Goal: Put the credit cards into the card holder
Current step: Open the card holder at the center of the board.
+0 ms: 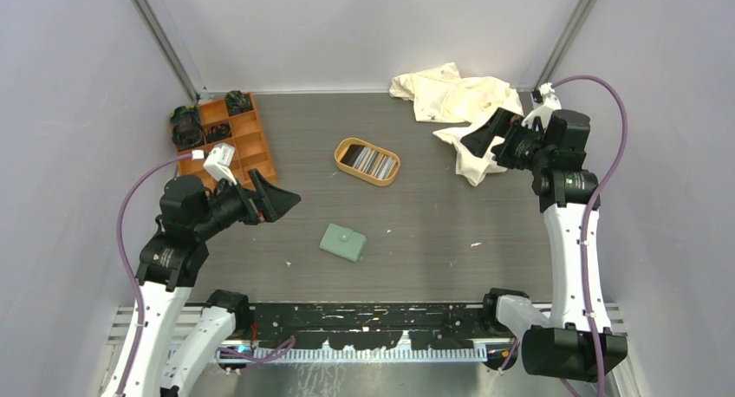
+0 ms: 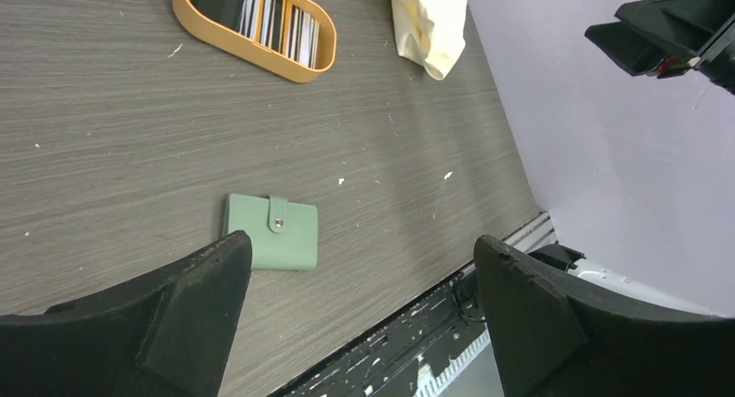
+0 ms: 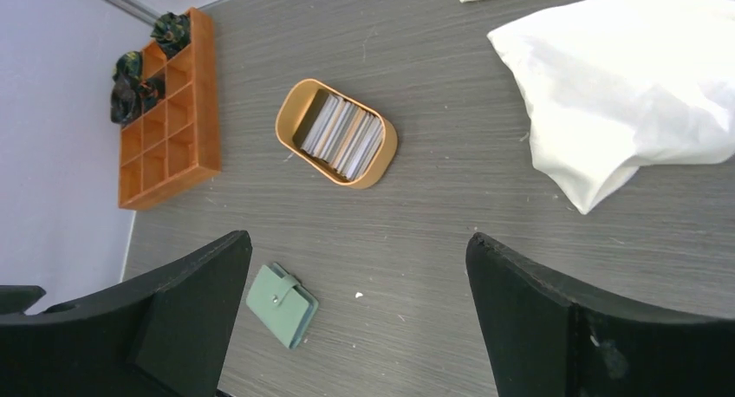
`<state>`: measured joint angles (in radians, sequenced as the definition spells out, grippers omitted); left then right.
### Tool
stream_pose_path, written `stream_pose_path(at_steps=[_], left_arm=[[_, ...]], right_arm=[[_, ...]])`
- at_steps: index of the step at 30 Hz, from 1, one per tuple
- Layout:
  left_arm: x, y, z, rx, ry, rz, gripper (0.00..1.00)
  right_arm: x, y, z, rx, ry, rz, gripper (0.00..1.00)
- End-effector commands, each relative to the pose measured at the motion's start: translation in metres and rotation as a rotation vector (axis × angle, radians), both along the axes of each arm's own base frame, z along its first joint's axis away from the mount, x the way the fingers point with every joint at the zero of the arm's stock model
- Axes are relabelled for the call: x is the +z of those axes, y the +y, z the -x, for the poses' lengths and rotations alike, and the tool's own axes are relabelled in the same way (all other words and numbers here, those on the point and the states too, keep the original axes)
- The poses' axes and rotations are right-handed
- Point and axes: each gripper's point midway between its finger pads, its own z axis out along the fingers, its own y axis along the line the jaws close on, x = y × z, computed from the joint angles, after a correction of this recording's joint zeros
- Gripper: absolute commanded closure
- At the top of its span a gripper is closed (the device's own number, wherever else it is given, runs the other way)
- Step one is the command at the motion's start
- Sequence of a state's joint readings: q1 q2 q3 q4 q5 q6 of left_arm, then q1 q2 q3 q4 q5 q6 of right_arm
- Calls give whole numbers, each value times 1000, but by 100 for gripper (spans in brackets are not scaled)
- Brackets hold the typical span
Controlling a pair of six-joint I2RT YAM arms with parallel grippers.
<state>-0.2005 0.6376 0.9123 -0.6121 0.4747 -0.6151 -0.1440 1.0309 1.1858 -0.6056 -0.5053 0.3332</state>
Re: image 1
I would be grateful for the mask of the green card holder wallet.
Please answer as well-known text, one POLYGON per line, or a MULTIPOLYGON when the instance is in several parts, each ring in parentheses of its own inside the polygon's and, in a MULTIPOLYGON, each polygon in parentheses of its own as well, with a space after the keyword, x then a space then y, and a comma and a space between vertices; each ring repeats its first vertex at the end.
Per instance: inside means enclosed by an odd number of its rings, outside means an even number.
POLYGON ((319 248, 349 262, 357 263, 362 257, 367 240, 365 235, 350 228, 329 224, 319 248))

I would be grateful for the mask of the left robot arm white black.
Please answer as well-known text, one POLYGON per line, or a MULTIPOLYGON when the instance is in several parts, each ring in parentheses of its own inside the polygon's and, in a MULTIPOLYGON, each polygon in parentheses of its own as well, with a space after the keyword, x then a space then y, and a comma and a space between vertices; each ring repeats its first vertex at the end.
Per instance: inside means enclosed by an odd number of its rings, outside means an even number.
POLYGON ((209 256, 207 241, 235 223, 274 223, 302 200, 257 169, 248 174, 252 189, 221 179, 209 190, 196 175, 166 183, 157 231, 141 250, 133 276, 133 317, 103 395, 184 396, 225 339, 250 333, 254 315, 248 297, 216 290, 194 330, 169 352, 179 315, 209 256))

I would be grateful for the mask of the tan oval card tray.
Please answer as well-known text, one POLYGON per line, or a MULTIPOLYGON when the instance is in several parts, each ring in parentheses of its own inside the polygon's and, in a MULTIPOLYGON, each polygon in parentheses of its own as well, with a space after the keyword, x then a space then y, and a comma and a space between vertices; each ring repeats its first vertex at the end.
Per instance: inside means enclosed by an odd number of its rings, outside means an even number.
POLYGON ((337 146, 334 159, 341 171, 378 187, 391 185, 401 166, 397 154, 354 137, 337 146))

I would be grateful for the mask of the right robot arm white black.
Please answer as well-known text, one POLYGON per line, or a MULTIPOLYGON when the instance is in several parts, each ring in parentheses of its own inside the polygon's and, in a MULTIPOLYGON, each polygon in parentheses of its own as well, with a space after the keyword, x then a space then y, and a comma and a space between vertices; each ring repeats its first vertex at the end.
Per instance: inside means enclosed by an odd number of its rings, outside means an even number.
POLYGON ((493 288, 483 302, 482 328, 517 338, 527 374, 595 383, 627 357, 628 344, 613 333, 602 300, 596 255, 601 184, 583 167, 589 132, 589 117, 573 110, 557 109, 527 127, 520 115, 500 108, 462 142, 474 153, 490 152, 501 167, 532 173, 550 239, 550 312, 535 308, 522 291, 493 288))

